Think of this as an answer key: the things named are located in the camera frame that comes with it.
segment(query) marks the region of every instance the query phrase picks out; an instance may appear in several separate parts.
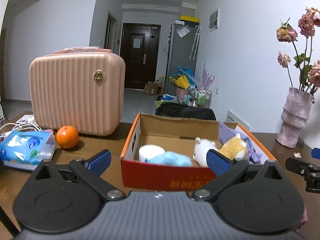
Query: doorway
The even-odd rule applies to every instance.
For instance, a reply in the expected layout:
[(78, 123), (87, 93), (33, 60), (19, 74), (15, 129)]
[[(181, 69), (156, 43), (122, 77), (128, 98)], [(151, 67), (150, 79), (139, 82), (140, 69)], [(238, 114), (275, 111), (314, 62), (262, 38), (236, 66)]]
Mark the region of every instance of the doorway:
[(0, 35), (0, 100), (5, 101), (4, 89), (4, 44), (7, 28), (1, 31)]
[(117, 20), (109, 12), (107, 28), (106, 28), (106, 37), (105, 37), (104, 46), (103, 46), (104, 49), (111, 49), (114, 52), (116, 28), (117, 28)]
[(124, 23), (120, 56), (125, 62), (124, 87), (144, 89), (156, 80), (161, 25)]

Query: pink bucket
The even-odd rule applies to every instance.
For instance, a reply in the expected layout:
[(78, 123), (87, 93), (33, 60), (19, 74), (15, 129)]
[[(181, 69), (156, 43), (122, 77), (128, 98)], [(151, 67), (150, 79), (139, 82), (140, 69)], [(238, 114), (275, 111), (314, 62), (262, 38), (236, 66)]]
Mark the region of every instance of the pink bucket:
[(186, 96), (187, 94), (188, 94), (188, 89), (177, 88), (177, 97), (184, 100), (184, 96)]

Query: pink textured vase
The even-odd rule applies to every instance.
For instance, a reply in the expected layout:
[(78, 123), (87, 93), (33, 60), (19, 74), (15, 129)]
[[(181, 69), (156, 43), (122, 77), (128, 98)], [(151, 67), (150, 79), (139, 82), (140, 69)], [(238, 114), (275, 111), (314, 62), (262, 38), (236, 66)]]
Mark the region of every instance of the pink textured vase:
[(288, 148), (295, 148), (300, 130), (305, 129), (312, 106), (313, 96), (297, 88), (289, 88), (287, 101), (283, 107), (283, 121), (277, 141)]

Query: tile floor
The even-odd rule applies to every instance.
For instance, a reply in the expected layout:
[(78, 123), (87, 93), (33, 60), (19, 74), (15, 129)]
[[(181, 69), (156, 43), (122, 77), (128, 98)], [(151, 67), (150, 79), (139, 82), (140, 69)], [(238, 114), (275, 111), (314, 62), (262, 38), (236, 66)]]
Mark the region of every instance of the tile floor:
[[(137, 113), (154, 114), (156, 112), (155, 100), (155, 96), (143, 95), (142, 91), (124, 90), (124, 108), (121, 122), (132, 123)], [(4, 101), (2, 105), (9, 120), (23, 112), (32, 111), (30, 104)]]

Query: silver refrigerator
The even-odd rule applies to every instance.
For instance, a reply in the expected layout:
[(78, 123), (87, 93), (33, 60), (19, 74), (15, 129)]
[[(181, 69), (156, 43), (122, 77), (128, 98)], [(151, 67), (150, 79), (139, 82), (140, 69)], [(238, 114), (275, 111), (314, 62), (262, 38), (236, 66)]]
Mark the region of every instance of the silver refrigerator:
[(182, 25), (173, 23), (171, 26), (171, 32), (169, 36), (169, 54), (168, 54), (168, 62), (167, 62), (167, 71), (166, 71), (166, 84), (164, 92), (169, 95), (176, 96), (177, 89), (169, 80), (169, 77), (173, 74), (179, 72), (176, 69), (177, 66), (191, 69), (193, 74), (195, 73), (196, 68), (196, 59), (193, 60), (193, 55), (191, 60), (189, 60), (192, 45), (196, 35), (196, 28), (189, 27), (191, 32), (186, 36), (181, 38), (177, 33), (177, 29), (182, 27)]

